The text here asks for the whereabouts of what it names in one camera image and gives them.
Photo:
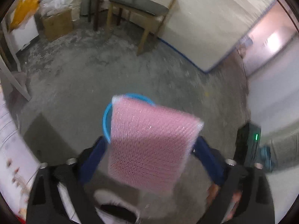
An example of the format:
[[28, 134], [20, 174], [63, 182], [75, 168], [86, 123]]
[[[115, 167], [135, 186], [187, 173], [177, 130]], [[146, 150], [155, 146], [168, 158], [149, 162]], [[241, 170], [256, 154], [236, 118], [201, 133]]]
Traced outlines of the right hand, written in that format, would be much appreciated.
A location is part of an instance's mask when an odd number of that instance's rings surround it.
[[216, 213], [220, 213], [223, 221], [231, 220], [237, 210], [242, 197], [242, 191], [230, 188], [227, 190], [215, 183], [212, 183], [207, 191], [206, 209], [213, 208]]

